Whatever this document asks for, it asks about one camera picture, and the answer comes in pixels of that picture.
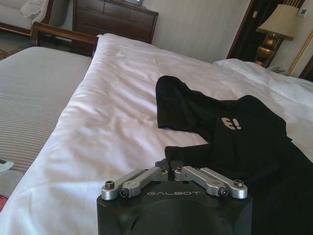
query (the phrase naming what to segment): red object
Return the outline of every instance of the red object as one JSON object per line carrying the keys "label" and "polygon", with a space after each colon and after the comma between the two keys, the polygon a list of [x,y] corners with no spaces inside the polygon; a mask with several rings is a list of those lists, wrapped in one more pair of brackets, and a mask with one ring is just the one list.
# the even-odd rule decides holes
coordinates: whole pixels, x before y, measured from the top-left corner
{"label": "red object", "polygon": [[7,198],[0,195],[0,211],[2,211],[5,203],[7,202]]}

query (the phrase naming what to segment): lamp base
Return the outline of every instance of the lamp base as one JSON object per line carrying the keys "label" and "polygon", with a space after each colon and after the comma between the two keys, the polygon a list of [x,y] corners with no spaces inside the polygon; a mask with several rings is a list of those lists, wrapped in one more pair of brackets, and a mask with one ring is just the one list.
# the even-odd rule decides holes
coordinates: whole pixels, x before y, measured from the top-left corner
{"label": "lamp base", "polygon": [[269,34],[263,44],[258,48],[258,54],[254,62],[264,68],[267,68],[273,60],[283,39],[275,34]]}

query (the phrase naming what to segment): black t-shirt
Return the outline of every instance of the black t-shirt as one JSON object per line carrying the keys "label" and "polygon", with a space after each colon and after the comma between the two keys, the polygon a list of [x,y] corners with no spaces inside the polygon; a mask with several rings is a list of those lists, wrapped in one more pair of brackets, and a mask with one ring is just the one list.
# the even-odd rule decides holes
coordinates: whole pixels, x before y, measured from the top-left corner
{"label": "black t-shirt", "polygon": [[208,142],[166,147],[168,162],[243,180],[253,197],[253,235],[313,234],[313,164],[287,137],[282,118],[251,95],[219,101],[171,76],[158,80],[156,101],[159,128]]}

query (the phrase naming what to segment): pillow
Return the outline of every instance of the pillow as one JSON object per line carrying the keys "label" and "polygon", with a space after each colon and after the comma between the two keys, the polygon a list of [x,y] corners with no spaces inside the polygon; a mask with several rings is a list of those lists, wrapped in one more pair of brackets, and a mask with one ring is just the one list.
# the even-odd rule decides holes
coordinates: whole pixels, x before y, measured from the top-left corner
{"label": "pillow", "polygon": [[44,0],[27,0],[21,7],[21,12],[26,18],[34,19],[43,9]]}

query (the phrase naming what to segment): white print on shirt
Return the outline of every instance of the white print on shirt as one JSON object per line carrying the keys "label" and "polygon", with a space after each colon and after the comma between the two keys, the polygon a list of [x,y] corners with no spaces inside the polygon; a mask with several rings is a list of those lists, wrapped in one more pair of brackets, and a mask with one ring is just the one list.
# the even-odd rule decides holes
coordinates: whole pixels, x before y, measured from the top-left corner
{"label": "white print on shirt", "polygon": [[225,124],[225,126],[227,126],[231,130],[236,130],[236,128],[238,130],[241,130],[241,126],[239,122],[237,121],[237,119],[235,118],[233,119],[233,122],[231,122],[231,120],[226,117],[222,118],[222,121]]}

